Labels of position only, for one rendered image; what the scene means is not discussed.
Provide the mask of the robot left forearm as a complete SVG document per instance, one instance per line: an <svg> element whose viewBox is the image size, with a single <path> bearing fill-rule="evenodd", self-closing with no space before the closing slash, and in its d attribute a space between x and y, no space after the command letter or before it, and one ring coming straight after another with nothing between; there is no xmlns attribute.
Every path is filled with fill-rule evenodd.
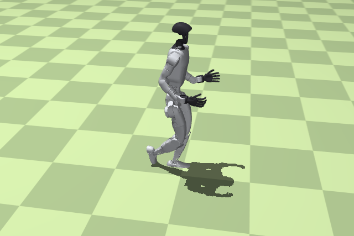
<svg viewBox="0 0 354 236"><path fill-rule="evenodd" d="M190 81L190 83L195 84L197 82L202 82L202 77L194 77L186 71L185 80Z"/></svg>

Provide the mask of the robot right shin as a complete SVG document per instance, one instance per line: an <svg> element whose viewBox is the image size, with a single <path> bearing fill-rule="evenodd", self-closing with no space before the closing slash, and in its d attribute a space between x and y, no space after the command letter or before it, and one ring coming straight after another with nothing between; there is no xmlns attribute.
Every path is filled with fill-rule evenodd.
<svg viewBox="0 0 354 236"><path fill-rule="evenodd" d="M169 153L169 152L174 151L184 145L184 144L181 144L181 145L180 144L181 143L178 141L177 138L173 138L172 140L171 140L171 138L169 138L159 148L155 149L153 154L154 154L154 156L157 156L159 154Z"/></svg>

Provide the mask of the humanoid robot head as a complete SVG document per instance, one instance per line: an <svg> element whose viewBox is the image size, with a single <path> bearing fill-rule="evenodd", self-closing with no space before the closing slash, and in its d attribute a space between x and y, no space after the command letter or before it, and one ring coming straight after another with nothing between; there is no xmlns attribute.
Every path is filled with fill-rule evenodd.
<svg viewBox="0 0 354 236"><path fill-rule="evenodd" d="M178 33L179 35L182 35L183 39L178 39L176 43L172 46L172 49L177 49L178 46L181 46L181 48L178 48L180 50L184 50L185 47L183 44L187 44L188 42L188 33L192 29L190 25L184 22L178 22L175 23L172 27L172 31L175 33ZM186 37L185 37L186 36Z"/></svg>

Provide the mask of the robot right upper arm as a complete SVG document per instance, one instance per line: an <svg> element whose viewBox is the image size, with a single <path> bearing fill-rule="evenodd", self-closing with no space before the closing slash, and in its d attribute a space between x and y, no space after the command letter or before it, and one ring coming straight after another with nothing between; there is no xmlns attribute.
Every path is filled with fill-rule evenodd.
<svg viewBox="0 0 354 236"><path fill-rule="evenodd" d="M174 67L179 63L180 55L178 53L172 53L168 56L164 69L160 75L160 80L165 80L167 84L170 83L168 76L171 75Z"/></svg>

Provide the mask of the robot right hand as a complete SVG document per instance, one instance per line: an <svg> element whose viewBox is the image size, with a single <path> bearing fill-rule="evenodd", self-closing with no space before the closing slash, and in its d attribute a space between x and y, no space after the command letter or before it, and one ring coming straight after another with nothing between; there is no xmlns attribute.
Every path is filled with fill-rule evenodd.
<svg viewBox="0 0 354 236"><path fill-rule="evenodd" d="M196 98L198 96L200 96L200 94L196 95L196 96L191 96L191 97L188 97L186 95L180 95L181 98L184 98L185 99L185 104L190 104L191 106L196 106L196 107L203 107L206 103L207 100L206 97L205 98ZM205 100L205 101L202 101L202 100Z"/></svg>

